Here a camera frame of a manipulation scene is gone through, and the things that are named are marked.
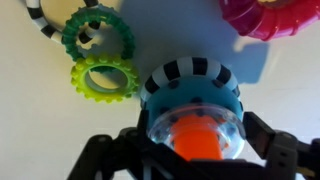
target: clear plastic dome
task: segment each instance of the clear plastic dome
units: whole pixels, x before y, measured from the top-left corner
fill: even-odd
[[[161,115],[148,136],[188,160],[234,159],[243,149],[245,131],[237,116],[224,107],[189,104]]]

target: pink toy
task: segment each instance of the pink toy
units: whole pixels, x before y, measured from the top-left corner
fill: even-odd
[[[219,0],[223,19],[241,36],[293,36],[320,18],[320,0]]]

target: striped band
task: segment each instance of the striped band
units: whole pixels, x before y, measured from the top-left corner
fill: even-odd
[[[88,8],[98,8],[97,0],[84,0]],[[26,0],[27,9],[29,15],[38,27],[38,29],[48,38],[56,41],[57,43],[62,42],[62,33],[57,30],[55,27],[49,24],[46,20],[44,13],[42,11],[40,0]],[[79,35],[79,40],[82,43],[89,42],[95,34],[95,31],[100,27],[100,23],[92,22],[89,24],[89,27]]]
[[[240,91],[233,73],[215,60],[199,57],[183,57],[158,67],[141,89],[141,102],[147,102],[158,89],[173,79],[186,76],[206,76],[230,89],[238,98]]]

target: lime green gear ring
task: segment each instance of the lime green gear ring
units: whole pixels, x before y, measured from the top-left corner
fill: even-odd
[[[117,89],[106,89],[99,86],[89,75],[89,71],[96,67],[112,67],[120,70],[127,77],[127,84]],[[86,98],[93,98],[97,102],[111,103],[114,100],[120,102],[136,93],[139,86],[138,71],[133,67],[131,61],[121,59],[120,55],[95,56],[89,54],[86,59],[79,58],[71,70],[71,76],[71,83],[76,86],[77,92],[83,93]]]
[[[79,52],[76,41],[80,27],[86,22],[105,22],[112,25],[113,28],[122,35],[124,42],[124,50],[121,53],[122,59],[131,59],[135,49],[134,37],[121,18],[113,15],[110,12],[102,11],[100,9],[84,9],[71,15],[71,19],[66,22],[66,26],[62,31],[62,44],[66,47],[66,52],[72,57],[73,61],[79,58],[84,58],[83,54]]]

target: gear-shaped ring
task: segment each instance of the gear-shaped ring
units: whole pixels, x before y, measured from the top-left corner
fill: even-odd
[[[90,77],[89,71],[96,67],[113,67],[120,70],[127,77],[127,84],[117,89],[107,89],[96,84]],[[78,93],[84,93],[86,98],[95,101],[111,103],[116,100],[121,102],[124,98],[130,98],[136,93],[139,86],[138,72],[131,61],[121,59],[120,55],[110,56],[102,54],[95,56],[89,54],[86,59],[79,58],[71,71],[72,85],[77,87]]]

